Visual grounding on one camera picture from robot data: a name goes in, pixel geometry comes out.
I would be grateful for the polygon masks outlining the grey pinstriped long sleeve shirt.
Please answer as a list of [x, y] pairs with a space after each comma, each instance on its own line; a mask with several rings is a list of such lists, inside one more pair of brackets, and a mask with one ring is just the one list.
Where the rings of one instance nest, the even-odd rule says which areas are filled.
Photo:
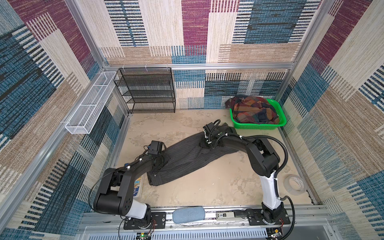
[[147, 172], [149, 184], [160, 186], [197, 171], [222, 156], [237, 150], [217, 146], [214, 149], [204, 145], [205, 134], [194, 134], [164, 150], [154, 160], [153, 169]]

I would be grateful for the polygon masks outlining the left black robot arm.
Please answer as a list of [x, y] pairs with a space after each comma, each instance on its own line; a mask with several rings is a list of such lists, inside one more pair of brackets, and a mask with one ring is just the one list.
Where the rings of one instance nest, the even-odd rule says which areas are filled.
[[166, 149], [163, 142], [152, 141], [132, 163], [106, 169], [93, 202], [94, 211], [144, 219], [150, 207], [134, 199], [135, 181], [143, 174], [157, 172], [168, 162]]

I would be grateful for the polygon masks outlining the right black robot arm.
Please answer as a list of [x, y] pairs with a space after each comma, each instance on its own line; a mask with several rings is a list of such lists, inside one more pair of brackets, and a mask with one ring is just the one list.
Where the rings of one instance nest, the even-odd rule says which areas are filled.
[[266, 224], [273, 224], [283, 213], [284, 204], [279, 196], [277, 174], [281, 166], [280, 157], [269, 140], [285, 146], [277, 139], [264, 136], [241, 136], [235, 128], [227, 124], [219, 125], [220, 121], [209, 123], [203, 127], [205, 140], [204, 147], [214, 149], [227, 147], [242, 151], [248, 155], [253, 171], [259, 175], [263, 190], [261, 214]]

